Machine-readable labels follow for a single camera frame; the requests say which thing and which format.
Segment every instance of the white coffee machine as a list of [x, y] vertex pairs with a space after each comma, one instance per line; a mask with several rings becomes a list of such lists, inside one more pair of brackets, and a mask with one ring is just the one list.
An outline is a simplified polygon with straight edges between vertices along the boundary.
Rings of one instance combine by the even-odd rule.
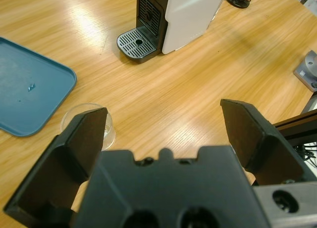
[[117, 39], [119, 49], [142, 63], [178, 50], [201, 36], [223, 0], [137, 0], [136, 28]]

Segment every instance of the drip tray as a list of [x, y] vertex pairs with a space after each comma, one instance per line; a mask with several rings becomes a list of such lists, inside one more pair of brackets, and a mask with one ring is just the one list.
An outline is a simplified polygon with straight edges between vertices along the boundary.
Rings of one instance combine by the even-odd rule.
[[132, 60], [144, 58], [156, 51], [153, 44], [138, 29], [121, 34], [117, 39], [117, 45]]

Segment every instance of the wooden table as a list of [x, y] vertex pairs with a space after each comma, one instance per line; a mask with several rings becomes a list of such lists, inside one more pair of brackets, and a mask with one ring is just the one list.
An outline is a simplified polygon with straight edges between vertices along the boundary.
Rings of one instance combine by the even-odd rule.
[[[317, 18], [296, 0], [224, 2], [207, 32], [168, 55], [135, 64], [116, 46], [135, 27], [136, 0], [0, 0], [0, 36], [71, 67], [75, 89], [36, 135], [0, 132], [3, 207], [73, 106], [95, 102], [111, 112], [116, 140], [136, 159], [196, 156], [228, 144], [221, 98], [254, 104], [272, 123], [300, 114], [312, 93], [293, 75], [317, 51]], [[0, 227], [21, 227], [0, 214]]]

